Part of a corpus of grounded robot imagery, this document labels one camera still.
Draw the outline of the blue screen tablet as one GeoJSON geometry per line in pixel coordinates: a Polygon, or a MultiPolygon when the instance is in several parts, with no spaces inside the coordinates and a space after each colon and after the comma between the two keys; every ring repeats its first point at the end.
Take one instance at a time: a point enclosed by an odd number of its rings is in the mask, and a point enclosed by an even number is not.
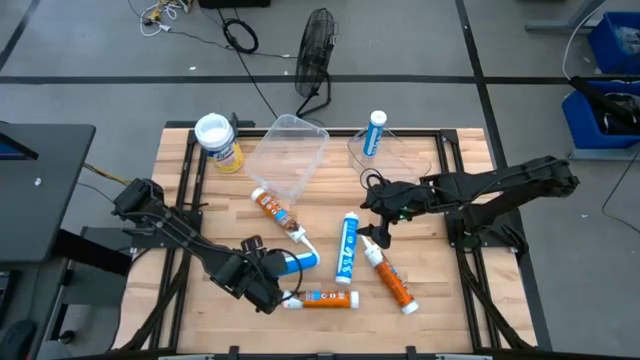
{"type": "Polygon", "coordinates": [[[39,154],[4,133],[0,133],[0,160],[37,160],[39,154]]]}

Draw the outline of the yellow Lysol wipes canister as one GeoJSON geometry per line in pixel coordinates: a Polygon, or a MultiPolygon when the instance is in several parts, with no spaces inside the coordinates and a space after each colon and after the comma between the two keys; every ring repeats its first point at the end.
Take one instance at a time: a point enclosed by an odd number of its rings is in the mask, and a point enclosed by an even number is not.
{"type": "Polygon", "coordinates": [[[226,117],[209,113],[196,122],[194,132],[218,172],[234,173],[243,166],[244,155],[226,117]]]}

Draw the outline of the black case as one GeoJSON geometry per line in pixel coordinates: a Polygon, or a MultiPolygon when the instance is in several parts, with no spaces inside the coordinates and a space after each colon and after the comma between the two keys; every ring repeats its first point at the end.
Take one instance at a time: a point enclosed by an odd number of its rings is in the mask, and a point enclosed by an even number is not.
{"type": "Polygon", "coordinates": [[[269,7],[271,0],[198,0],[201,8],[249,8],[249,7],[269,7]]]}

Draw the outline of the blue storage bin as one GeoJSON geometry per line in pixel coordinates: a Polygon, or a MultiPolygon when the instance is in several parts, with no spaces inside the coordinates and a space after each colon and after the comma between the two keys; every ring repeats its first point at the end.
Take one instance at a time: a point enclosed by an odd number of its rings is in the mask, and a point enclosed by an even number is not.
{"type": "Polygon", "coordinates": [[[640,53],[627,52],[616,29],[640,30],[640,12],[605,12],[600,23],[588,35],[599,69],[605,74],[640,76],[640,53]]]}
{"type": "MultiPolygon", "coordinates": [[[[640,107],[640,80],[633,82],[588,81],[605,94],[620,93],[630,95],[640,107]]],[[[606,135],[596,123],[596,115],[589,101],[577,90],[566,97],[562,109],[568,124],[574,146],[577,149],[625,149],[640,143],[640,135],[606,135]]]]}

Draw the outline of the clear plastic bin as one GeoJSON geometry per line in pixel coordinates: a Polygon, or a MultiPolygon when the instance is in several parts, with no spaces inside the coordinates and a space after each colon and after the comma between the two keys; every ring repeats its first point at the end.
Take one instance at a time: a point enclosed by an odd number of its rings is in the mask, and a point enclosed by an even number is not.
{"type": "Polygon", "coordinates": [[[283,114],[246,158],[244,170],[260,188],[295,204],[322,163],[329,142],[325,129],[283,114]]]}
{"type": "Polygon", "coordinates": [[[382,131],[373,157],[364,154],[366,141],[367,130],[362,129],[347,142],[349,164],[358,173],[363,185],[369,175],[415,183],[432,169],[432,162],[427,155],[411,148],[387,128],[382,131]]]}

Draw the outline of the black floor fan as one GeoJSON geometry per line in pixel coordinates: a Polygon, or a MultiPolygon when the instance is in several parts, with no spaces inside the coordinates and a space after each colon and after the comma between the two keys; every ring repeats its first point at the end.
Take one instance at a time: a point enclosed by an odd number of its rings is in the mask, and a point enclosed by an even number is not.
{"type": "Polygon", "coordinates": [[[296,116],[316,112],[331,102],[331,75],[328,66],[335,46],[335,21],[327,8],[314,10],[306,23],[297,56],[294,85],[304,102],[296,111],[296,116]],[[319,96],[322,84],[326,84],[326,100],[309,110],[305,107],[312,98],[319,96]]]}

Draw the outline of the black equipment pile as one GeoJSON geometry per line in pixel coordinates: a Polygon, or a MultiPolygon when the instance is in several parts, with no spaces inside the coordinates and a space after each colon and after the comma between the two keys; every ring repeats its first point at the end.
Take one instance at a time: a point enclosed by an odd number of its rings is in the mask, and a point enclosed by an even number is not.
{"type": "Polygon", "coordinates": [[[630,95],[605,94],[579,76],[570,78],[569,84],[589,101],[604,134],[640,135],[640,107],[630,95]]]}

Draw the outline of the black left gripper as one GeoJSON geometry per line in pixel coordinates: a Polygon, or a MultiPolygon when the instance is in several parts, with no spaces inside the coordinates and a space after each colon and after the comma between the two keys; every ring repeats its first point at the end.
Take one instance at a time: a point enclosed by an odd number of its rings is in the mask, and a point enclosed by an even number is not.
{"type": "Polygon", "coordinates": [[[257,312],[271,314],[284,295],[279,276],[287,267],[285,257],[278,250],[260,250],[249,253],[246,260],[248,269],[243,295],[256,307],[257,312]]]}

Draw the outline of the brown orange sealant tube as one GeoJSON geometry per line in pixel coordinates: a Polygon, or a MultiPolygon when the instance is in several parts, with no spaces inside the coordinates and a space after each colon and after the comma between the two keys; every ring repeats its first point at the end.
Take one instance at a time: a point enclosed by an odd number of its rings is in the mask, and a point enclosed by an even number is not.
{"type": "Polygon", "coordinates": [[[308,252],[317,252],[311,241],[306,236],[306,229],[288,210],[283,208],[272,195],[262,188],[256,188],[251,193],[251,199],[289,236],[294,243],[301,243],[305,245],[309,249],[308,252]]]}

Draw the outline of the black desk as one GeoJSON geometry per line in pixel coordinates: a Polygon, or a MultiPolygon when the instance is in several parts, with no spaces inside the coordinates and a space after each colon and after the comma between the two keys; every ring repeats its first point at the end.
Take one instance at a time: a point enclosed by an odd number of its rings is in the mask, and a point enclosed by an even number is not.
{"type": "Polygon", "coordinates": [[[0,263],[49,257],[95,132],[89,124],[0,123],[0,133],[39,154],[0,160],[0,263]]]}

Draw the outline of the blue silicone tube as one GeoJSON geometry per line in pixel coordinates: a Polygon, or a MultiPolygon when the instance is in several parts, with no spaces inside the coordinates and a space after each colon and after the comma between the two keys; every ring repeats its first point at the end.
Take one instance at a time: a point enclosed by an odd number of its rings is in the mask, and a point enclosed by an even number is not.
{"type": "Polygon", "coordinates": [[[316,267],[320,263],[320,256],[317,252],[306,252],[295,256],[285,256],[285,267],[278,273],[279,276],[291,275],[316,267]]]}
{"type": "Polygon", "coordinates": [[[382,110],[375,110],[370,114],[363,145],[363,155],[365,157],[373,158],[376,155],[386,121],[387,115],[382,110]]]}
{"type": "Polygon", "coordinates": [[[335,274],[335,282],[337,284],[349,285],[352,282],[358,237],[358,224],[359,216],[354,212],[349,212],[344,216],[335,274]]]}

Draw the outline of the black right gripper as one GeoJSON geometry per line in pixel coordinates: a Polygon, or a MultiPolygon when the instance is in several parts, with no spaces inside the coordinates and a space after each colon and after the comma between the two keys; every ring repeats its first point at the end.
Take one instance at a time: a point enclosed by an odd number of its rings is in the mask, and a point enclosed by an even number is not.
{"type": "MultiPolygon", "coordinates": [[[[383,249],[388,249],[391,245],[389,226],[400,221],[402,217],[411,219],[418,212],[423,211],[426,207],[428,196],[428,191],[425,187],[403,181],[394,183],[397,186],[397,190],[392,196],[380,199],[376,194],[368,194],[364,202],[360,204],[361,209],[379,210],[381,222],[376,242],[383,249]]],[[[357,233],[373,238],[376,231],[377,227],[369,224],[366,227],[359,228],[357,233]]]]}

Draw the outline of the grey desk base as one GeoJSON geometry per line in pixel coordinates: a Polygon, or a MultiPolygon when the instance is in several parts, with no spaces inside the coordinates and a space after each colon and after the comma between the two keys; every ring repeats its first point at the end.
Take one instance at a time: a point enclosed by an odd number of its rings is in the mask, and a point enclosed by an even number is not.
{"type": "Polygon", "coordinates": [[[524,25],[526,32],[566,32],[576,28],[591,30],[600,21],[593,16],[608,0],[583,0],[576,12],[565,20],[532,20],[524,25]]]}

